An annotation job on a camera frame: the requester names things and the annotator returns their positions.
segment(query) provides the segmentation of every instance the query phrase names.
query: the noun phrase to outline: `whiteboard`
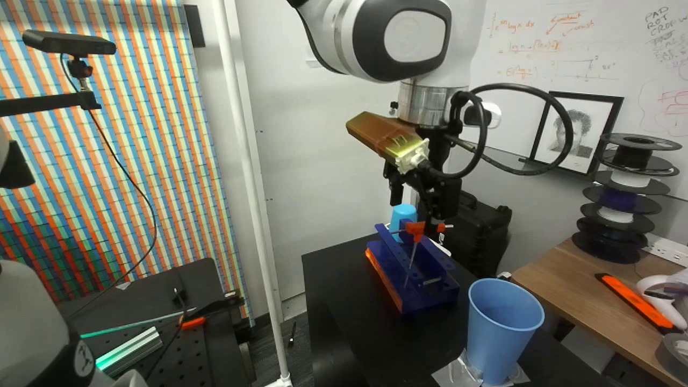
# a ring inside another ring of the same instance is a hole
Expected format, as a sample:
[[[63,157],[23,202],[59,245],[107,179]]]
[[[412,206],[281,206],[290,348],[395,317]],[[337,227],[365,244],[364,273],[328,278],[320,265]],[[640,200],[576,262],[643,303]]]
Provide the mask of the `whiteboard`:
[[[682,170],[664,179],[670,196],[688,199],[688,0],[492,0],[473,61],[473,85],[487,82],[622,95],[612,133],[682,142],[661,157]],[[539,106],[499,99],[505,114],[492,142],[526,155]]]

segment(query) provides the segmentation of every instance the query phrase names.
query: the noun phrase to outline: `colorful striped curtain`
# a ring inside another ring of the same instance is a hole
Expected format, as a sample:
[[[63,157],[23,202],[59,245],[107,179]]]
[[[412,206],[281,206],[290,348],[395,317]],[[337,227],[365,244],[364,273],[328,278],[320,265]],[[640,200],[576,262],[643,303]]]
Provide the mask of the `colorful striped curtain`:
[[[91,56],[89,80],[117,155],[151,199],[160,244],[136,278],[214,258],[242,291],[183,0],[2,0],[0,99],[70,92],[60,56],[21,43],[23,31],[95,34],[117,56]],[[0,257],[34,267],[55,302],[122,278],[149,249],[147,202],[79,109],[0,118],[36,186],[0,190]]]

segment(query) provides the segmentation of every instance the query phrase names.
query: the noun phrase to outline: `black table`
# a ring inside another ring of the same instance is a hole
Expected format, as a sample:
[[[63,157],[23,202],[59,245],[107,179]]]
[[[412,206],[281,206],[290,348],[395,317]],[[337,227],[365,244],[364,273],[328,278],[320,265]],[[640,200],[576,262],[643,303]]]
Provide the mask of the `black table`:
[[[95,296],[97,300],[85,297],[67,303],[63,305],[63,315],[79,333],[156,318],[180,310],[172,302],[174,287],[188,288],[188,307],[202,307],[223,300],[214,261],[204,258],[132,282],[126,288]],[[174,318],[156,324],[164,342],[174,335],[174,324]],[[95,357],[99,357],[143,330],[147,327],[126,330],[122,333],[91,340],[89,345]],[[156,355],[151,355],[137,371],[147,374],[154,357]],[[161,357],[160,369],[151,374],[151,386],[250,386],[229,315],[218,310],[206,317],[206,327],[202,332],[180,333],[166,357]]]
[[[315,386],[434,386],[433,372],[466,345],[466,288],[462,267],[455,307],[400,318],[381,279],[364,258],[371,236],[304,257],[305,300]],[[523,371],[533,386],[608,386],[549,333],[537,333]]]

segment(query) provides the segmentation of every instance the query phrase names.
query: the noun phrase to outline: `blue plastic cup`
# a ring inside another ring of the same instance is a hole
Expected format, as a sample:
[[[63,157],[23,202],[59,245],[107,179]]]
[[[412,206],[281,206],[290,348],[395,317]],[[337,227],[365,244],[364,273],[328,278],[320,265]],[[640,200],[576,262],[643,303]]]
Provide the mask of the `blue plastic cup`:
[[[469,288],[466,363],[483,386],[504,386],[544,324],[539,302],[504,279],[477,279]]]

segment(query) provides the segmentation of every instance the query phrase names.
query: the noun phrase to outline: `gray floor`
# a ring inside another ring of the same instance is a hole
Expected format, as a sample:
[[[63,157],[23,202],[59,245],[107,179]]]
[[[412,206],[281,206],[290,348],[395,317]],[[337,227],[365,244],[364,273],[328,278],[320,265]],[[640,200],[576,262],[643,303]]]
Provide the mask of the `gray floor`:
[[[281,326],[286,342],[286,362],[295,387],[312,387],[312,355],[310,355],[310,330],[307,317],[295,317]],[[258,338],[250,342],[250,354],[256,369],[256,386],[268,386],[279,378],[279,367],[276,355],[276,342],[270,327],[261,327]]]

